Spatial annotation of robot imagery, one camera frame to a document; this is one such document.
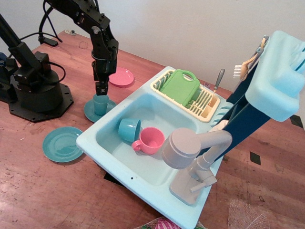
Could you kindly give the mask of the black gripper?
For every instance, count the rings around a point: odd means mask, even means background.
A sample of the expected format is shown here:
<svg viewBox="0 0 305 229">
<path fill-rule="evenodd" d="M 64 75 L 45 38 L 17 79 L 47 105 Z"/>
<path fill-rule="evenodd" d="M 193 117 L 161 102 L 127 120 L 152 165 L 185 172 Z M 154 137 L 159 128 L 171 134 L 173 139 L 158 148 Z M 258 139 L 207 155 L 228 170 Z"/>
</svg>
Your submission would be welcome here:
<svg viewBox="0 0 305 229">
<path fill-rule="evenodd" d="M 91 53 L 94 61 L 92 62 L 93 77 L 96 95 L 108 94 L 108 78 L 116 72 L 117 54 L 119 43 L 114 38 L 105 39 L 100 35 L 91 37 L 93 50 Z"/>
</svg>

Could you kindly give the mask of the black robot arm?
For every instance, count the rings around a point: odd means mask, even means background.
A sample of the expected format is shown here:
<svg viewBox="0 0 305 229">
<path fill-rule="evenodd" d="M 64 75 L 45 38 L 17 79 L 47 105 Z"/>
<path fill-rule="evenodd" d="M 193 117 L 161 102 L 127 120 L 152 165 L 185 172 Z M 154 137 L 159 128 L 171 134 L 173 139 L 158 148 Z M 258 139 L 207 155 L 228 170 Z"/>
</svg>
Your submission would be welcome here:
<svg viewBox="0 0 305 229">
<path fill-rule="evenodd" d="M 44 20 L 57 10 L 90 35 L 96 95 L 106 95 L 118 54 L 110 19 L 100 12 L 95 0 L 46 0 L 44 5 L 49 5 L 44 9 Z M 51 69 L 48 54 L 32 52 L 4 18 L 0 20 L 0 36 L 11 53 L 0 68 L 0 98 L 8 103 L 10 113 L 31 122 L 61 117 L 73 98 L 62 78 Z"/>
</svg>

